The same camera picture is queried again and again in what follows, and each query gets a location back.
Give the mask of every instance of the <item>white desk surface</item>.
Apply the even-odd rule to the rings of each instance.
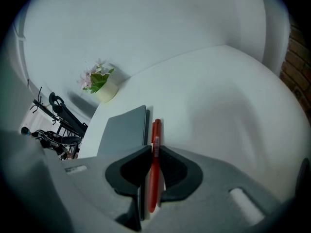
[[[294,194],[311,129],[299,103],[268,68],[229,46],[188,52],[120,85],[97,108],[79,158],[97,155],[110,117],[145,104],[162,120],[162,144],[227,161],[281,201]],[[151,127],[148,142],[150,143]]]

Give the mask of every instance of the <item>white flower pot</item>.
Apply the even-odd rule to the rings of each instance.
[[[118,89],[119,88],[114,83],[107,80],[107,82],[95,94],[101,102],[107,103],[116,95]]]

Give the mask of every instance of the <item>white wall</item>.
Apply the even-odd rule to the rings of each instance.
[[[28,70],[26,68],[25,58],[24,58],[24,38],[19,37],[18,31],[20,25],[20,14],[18,14],[18,20],[15,21],[14,24],[9,28],[7,35],[2,43],[3,50],[6,52],[8,56],[9,65],[15,74],[19,77],[20,81],[25,85],[28,84],[28,89],[32,93],[33,97],[37,99],[37,95],[39,93],[39,89],[35,86],[35,84],[29,79]],[[43,94],[42,102],[44,104],[48,104],[48,99]]]
[[[31,111],[28,111],[20,127],[25,126],[31,132],[35,132],[37,130],[50,131],[53,127],[52,118],[45,117],[45,113],[40,109],[33,113],[35,110],[36,107],[34,107]]]
[[[266,45],[262,63],[279,76],[290,35],[288,11],[282,0],[263,0],[266,11]]]
[[[262,0],[32,0],[26,16],[25,60],[31,80],[68,101],[82,94],[76,80],[98,58],[125,76],[192,50],[229,44],[261,61]],[[195,71],[195,63],[189,63]]]
[[[0,50],[0,84],[0,129],[20,132],[33,96],[13,71],[3,50]]]

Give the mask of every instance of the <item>black rubber slot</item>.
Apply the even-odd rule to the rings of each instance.
[[[119,216],[116,219],[116,222],[124,225],[127,228],[132,229],[133,231],[137,231],[137,232],[140,231],[141,226],[140,226],[140,221],[138,218],[137,211],[138,211],[137,202],[136,200],[132,200],[129,211]]]
[[[151,146],[142,146],[135,153],[110,164],[105,172],[106,180],[116,193],[133,198],[129,211],[120,215],[116,221],[134,231],[141,230],[137,193],[145,181],[151,161]]]
[[[144,131],[144,140],[143,145],[148,144],[148,130],[149,130],[149,119],[150,111],[146,110],[146,119],[145,119],[145,131]],[[145,180],[143,180],[138,189],[138,211],[140,221],[145,220]]]
[[[305,158],[300,166],[299,174],[296,181],[295,196],[296,198],[304,198],[310,195],[310,161]]]
[[[165,146],[160,146],[159,163],[166,186],[161,202],[184,200],[202,183],[201,168]]]
[[[110,164],[105,177],[116,193],[135,198],[151,167],[151,160],[151,146],[142,146],[141,150]]]

